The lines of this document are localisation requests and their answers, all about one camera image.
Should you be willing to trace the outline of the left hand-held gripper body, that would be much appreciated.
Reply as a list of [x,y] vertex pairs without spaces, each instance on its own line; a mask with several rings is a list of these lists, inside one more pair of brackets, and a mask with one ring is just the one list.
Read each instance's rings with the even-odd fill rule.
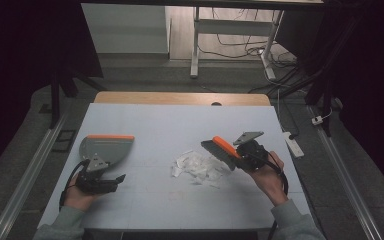
[[109,164],[98,155],[82,162],[82,169],[78,173],[75,185],[89,195],[109,193],[111,186],[107,180],[101,180],[101,176]]

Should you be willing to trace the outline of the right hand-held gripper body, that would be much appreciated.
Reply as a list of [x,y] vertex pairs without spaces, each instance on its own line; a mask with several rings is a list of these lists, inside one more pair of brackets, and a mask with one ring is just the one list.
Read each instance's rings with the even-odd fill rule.
[[244,132],[237,140],[233,142],[236,147],[242,145],[245,148],[246,154],[240,156],[240,159],[247,161],[250,165],[249,171],[257,170],[263,167],[268,162],[268,151],[263,145],[260,145],[256,138],[263,135],[262,131]]

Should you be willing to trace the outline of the orange brush with grey bristles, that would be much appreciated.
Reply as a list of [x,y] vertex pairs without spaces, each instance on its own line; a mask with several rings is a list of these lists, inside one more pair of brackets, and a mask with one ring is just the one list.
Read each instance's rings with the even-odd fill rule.
[[215,158],[224,162],[231,171],[238,167],[240,156],[236,150],[220,136],[214,136],[211,140],[202,141],[201,146]]

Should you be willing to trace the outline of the pile of white paper scraps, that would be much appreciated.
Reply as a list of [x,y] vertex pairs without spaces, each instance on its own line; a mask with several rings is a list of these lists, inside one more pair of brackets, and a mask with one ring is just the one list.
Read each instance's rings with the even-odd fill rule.
[[224,177],[230,174],[227,165],[213,156],[205,156],[196,151],[181,154],[171,167],[171,176],[186,175],[193,185],[207,185],[219,188]]

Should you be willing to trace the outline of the person's left hand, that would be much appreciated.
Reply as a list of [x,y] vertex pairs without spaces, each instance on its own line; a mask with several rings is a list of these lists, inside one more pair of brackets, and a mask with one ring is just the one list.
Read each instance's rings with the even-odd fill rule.
[[64,206],[75,208],[86,212],[92,203],[99,198],[98,195],[90,195],[82,192],[77,186],[78,175],[75,175],[69,183],[64,199]]

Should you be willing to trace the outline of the person's right hand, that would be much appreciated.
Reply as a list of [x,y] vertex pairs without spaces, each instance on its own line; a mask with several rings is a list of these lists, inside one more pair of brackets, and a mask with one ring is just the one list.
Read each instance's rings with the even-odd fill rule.
[[255,171],[248,171],[247,174],[274,206],[279,206],[288,200],[283,190],[281,176],[269,164],[265,164]]

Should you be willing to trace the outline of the grey dustpan with orange edge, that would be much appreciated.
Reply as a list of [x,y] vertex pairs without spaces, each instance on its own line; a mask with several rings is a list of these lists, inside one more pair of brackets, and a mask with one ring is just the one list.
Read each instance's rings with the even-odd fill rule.
[[91,134],[81,141],[79,153],[83,159],[98,156],[113,165],[128,156],[134,140],[132,135]]

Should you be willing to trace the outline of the white power strip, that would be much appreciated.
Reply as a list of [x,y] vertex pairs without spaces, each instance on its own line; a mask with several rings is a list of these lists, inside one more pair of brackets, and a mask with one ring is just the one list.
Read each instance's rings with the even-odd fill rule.
[[283,137],[290,152],[295,158],[300,158],[304,156],[304,152],[302,151],[296,140],[292,138],[292,134],[290,132],[284,132]]

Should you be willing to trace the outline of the pale blue table board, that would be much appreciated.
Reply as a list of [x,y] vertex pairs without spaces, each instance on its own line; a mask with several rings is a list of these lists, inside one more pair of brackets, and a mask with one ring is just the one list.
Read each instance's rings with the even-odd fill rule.
[[89,229],[124,231],[257,230],[271,226],[270,200],[243,171],[227,171],[215,185],[197,185],[190,175],[173,176],[175,160],[214,136],[234,142],[258,131],[259,143],[285,164],[288,196],[299,211],[309,206],[271,106],[92,104],[77,138],[90,134],[132,135],[126,158],[104,176],[125,178],[97,199],[83,218]]

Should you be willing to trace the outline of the black tripod stand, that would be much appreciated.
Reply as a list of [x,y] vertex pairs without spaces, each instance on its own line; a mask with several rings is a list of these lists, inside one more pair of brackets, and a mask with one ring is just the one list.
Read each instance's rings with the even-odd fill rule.
[[61,67],[51,77],[51,124],[50,129],[54,129],[60,119],[60,93],[62,90],[66,97],[74,98],[77,96],[79,90],[74,83],[74,79],[78,79],[81,82],[89,85],[98,92],[107,91],[107,88],[87,77],[80,71],[75,70],[72,67]]
[[322,101],[322,122],[319,123],[319,126],[324,130],[325,134],[330,137],[329,117],[332,114],[332,78],[320,70],[311,77],[311,80],[313,81],[313,85],[305,96],[305,102],[307,105],[316,105],[319,101]]

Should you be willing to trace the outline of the wooden table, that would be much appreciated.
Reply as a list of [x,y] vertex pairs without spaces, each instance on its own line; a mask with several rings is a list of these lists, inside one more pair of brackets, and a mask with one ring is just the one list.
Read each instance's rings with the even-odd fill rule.
[[156,104],[156,105],[215,105],[270,106],[264,94],[240,93],[179,93],[179,92],[117,92],[101,91],[94,103]]

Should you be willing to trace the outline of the dark curtain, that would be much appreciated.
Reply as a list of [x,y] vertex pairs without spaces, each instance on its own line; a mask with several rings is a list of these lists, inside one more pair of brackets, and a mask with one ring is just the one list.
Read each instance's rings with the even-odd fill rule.
[[52,81],[103,75],[80,0],[0,0],[0,156]]
[[340,119],[384,174],[384,0],[324,0],[325,11],[286,11],[276,41],[316,74],[306,96],[343,104]]

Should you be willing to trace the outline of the white cabinet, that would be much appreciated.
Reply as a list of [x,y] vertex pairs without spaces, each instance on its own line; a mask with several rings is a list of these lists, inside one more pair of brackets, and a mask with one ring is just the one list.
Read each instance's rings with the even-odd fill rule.
[[167,54],[164,6],[82,3],[95,49],[103,54]]

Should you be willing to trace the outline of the aluminium rail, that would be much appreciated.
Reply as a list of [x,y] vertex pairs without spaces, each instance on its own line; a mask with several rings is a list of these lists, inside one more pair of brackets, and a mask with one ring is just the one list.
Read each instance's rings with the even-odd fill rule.
[[63,113],[54,127],[47,130],[17,187],[0,214],[0,240],[6,240],[9,235],[67,117],[68,114]]
[[347,198],[355,211],[355,214],[366,235],[366,238],[368,240],[383,240],[380,229],[377,223],[375,222],[365,200],[357,189],[357,186],[355,185],[351,174],[349,173],[346,165],[344,164],[343,158],[341,157],[332,138],[326,134],[326,131],[323,129],[321,123],[317,125],[314,124],[316,116],[310,106],[307,106],[307,111],[312,116],[312,126],[316,129],[319,138],[321,139],[324,149],[326,150],[328,157],[332,162],[338,179],[341,182],[341,185],[347,195]]

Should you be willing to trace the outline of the white desk frame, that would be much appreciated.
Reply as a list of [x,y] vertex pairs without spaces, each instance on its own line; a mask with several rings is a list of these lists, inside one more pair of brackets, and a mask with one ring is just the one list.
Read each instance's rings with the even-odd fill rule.
[[200,34],[221,34],[221,35],[247,35],[261,36],[267,38],[267,44],[263,50],[258,51],[261,62],[264,66],[264,73],[268,80],[275,80],[276,76],[269,63],[269,54],[275,40],[277,30],[283,15],[282,10],[272,12],[273,19],[270,22],[246,21],[246,20],[216,20],[200,17],[200,8],[194,8],[193,23],[193,49],[191,58],[190,77],[198,77],[198,42]]

